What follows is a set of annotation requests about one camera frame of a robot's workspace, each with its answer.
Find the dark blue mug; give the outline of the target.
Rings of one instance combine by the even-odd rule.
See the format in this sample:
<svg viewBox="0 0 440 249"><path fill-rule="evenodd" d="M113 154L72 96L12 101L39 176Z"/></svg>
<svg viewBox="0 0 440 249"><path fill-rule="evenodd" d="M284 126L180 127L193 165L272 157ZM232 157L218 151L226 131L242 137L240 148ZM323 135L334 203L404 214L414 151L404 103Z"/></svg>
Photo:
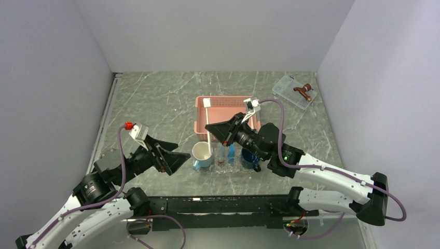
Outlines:
<svg viewBox="0 0 440 249"><path fill-rule="evenodd" d="M242 166L246 169L252 169L255 172L260 172L262 170L259 164L260 159L245 148L242 148L241 150L240 160Z"/></svg>

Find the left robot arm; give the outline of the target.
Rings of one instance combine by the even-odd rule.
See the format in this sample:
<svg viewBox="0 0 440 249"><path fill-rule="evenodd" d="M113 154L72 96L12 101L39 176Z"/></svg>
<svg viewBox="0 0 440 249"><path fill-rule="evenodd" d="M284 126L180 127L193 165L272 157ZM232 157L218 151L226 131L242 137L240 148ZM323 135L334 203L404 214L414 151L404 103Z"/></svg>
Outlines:
<svg viewBox="0 0 440 249"><path fill-rule="evenodd" d="M73 189L63 207L34 234L16 239L17 248L73 248L123 219L153 213L151 201L140 187L125 189L127 182L150 168L174 174L190 154L176 152L176 143L149 135L135 138L135 152L126 157L121 140L94 163Z"/></svg>

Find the blue toothpaste tube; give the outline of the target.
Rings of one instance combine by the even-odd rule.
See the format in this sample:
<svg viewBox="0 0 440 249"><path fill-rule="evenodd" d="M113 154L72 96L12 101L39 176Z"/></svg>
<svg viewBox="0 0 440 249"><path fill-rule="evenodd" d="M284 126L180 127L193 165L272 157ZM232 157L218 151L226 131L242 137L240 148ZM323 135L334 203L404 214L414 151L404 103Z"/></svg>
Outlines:
<svg viewBox="0 0 440 249"><path fill-rule="evenodd" d="M234 144L231 144L231 145L228 147L228 152L227 152L227 160L228 160L228 163L234 163L234 161L235 161L235 153L236 153L235 145L234 145Z"/></svg>

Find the light blue mug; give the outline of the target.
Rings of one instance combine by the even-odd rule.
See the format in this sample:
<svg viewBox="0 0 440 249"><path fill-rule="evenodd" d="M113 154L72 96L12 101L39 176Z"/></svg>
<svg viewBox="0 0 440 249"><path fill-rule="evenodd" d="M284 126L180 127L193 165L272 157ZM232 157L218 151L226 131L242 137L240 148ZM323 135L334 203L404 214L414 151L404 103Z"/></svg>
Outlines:
<svg viewBox="0 0 440 249"><path fill-rule="evenodd" d="M202 168L208 168L213 163L213 155L208 142L197 142L192 148L192 155L194 162L192 168L195 171L199 171Z"/></svg>

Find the clear textured plastic tray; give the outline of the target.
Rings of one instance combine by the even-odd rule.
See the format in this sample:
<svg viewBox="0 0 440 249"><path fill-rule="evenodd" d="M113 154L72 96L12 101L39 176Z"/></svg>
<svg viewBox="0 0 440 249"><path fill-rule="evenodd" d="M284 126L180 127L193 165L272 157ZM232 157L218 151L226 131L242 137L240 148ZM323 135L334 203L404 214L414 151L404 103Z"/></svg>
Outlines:
<svg viewBox="0 0 440 249"><path fill-rule="evenodd" d="M241 164L241 150L242 147L240 146L236 146L235 150L235 161L234 163L228 163L227 160L227 152L228 152L228 147L225 147L226 150L226 157L225 157L225 161L223 164L217 164L216 161L216 150L217 147L213 148L213 163L211 164L210 167L208 168L202 168L200 169L198 172L201 174L250 174L252 172L254 172L254 170L252 169L246 169L242 166Z"/></svg>

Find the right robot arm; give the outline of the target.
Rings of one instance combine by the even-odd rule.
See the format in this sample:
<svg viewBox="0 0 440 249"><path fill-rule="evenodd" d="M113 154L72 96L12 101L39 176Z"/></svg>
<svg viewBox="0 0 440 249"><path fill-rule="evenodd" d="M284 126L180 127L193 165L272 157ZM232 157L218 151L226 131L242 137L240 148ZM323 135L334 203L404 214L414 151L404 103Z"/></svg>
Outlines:
<svg viewBox="0 0 440 249"><path fill-rule="evenodd" d="M320 161L301 149L285 143L282 128L269 122L255 131L244 113L230 120L210 123L205 129L225 146L241 145L281 177L304 178L323 184L332 190L311 190L292 187L286 209L292 215L314 210L339 211L354 214L359 220L374 226L384 226L388 217L387 176L379 172L372 176L357 174Z"/></svg>

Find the pink plastic perforated basket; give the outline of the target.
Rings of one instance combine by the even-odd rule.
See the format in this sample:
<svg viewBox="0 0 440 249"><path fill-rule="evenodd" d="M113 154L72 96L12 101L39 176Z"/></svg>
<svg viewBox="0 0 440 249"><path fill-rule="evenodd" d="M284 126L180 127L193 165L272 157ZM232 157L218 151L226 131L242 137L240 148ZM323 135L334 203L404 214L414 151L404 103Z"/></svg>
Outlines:
<svg viewBox="0 0 440 249"><path fill-rule="evenodd" d="M207 123L218 123L229 121L235 114L246 113L244 100L251 96L198 96L196 97L195 107L197 108L197 118L194 123L194 132L199 141L207 142L208 135L205 125ZM211 106L208 108L208 122L203 100L209 98Z"/></svg>

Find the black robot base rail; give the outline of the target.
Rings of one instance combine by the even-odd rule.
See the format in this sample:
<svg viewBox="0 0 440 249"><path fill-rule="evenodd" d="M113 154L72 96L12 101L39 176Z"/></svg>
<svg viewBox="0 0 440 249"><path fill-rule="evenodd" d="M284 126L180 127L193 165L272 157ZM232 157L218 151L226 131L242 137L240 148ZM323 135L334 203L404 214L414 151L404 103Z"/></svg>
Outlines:
<svg viewBox="0 0 440 249"><path fill-rule="evenodd" d="M179 226L191 228L265 227L281 229L291 218L318 216L318 211L302 211L288 195L244 196L149 196L146 208L131 219L150 216L152 231L168 231Z"/></svg>

